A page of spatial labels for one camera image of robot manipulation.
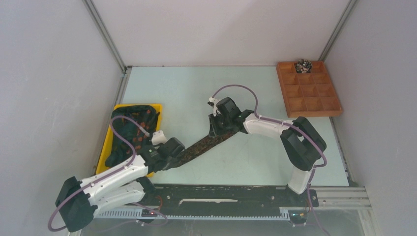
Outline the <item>dark key-patterned tie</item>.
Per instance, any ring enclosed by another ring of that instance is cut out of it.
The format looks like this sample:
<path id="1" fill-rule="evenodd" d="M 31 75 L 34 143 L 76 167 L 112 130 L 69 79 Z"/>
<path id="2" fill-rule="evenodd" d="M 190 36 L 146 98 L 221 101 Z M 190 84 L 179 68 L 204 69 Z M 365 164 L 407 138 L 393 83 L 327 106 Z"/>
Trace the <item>dark key-patterned tie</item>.
<path id="1" fill-rule="evenodd" d="M 212 148 L 216 147 L 217 145 L 221 144 L 222 142 L 226 141 L 236 132 L 228 131 L 223 135 L 218 135 L 215 137 L 211 137 L 209 135 L 205 136 L 198 142 L 194 143 L 190 147 L 186 148 L 183 155 L 179 158 L 178 162 L 176 163 L 175 167 L 180 167 L 197 157 L 203 155 L 204 153 L 208 152 Z"/>

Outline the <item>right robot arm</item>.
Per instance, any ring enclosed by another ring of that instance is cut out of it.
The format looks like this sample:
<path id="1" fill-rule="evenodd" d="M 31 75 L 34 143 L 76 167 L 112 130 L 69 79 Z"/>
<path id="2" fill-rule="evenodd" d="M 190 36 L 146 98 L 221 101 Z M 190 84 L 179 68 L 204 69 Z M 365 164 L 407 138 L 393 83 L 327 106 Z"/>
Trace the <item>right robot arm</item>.
<path id="1" fill-rule="evenodd" d="M 228 132 L 258 134 L 282 141 L 289 161 L 293 165 L 286 192 L 288 203 L 300 205 L 306 198 L 314 166 L 322 158 L 327 144 L 305 117 L 295 120 L 279 120 L 255 115 L 252 110 L 241 111 L 234 100 L 209 98 L 213 108 L 209 115 L 211 137 Z"/>

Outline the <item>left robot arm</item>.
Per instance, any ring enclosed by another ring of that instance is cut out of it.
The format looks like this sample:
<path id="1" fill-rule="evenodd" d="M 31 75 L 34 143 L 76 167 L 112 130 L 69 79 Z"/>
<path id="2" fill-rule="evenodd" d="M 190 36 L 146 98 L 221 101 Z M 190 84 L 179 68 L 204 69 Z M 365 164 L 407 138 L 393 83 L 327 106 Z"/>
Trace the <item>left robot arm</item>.
<path id="1" fill-rule="evenodd" d="M 87 226 L 100 213 L 113 208 L 155 200 L 155 187 L 147 177 L 152 172 L 174 167 L 183 155 L 184 145 L 170 138 L 156 146 L 145 146 L 132 157 L 89 178 L 68 178 L 56 199 L 64 228 L 76 232 Z"/>

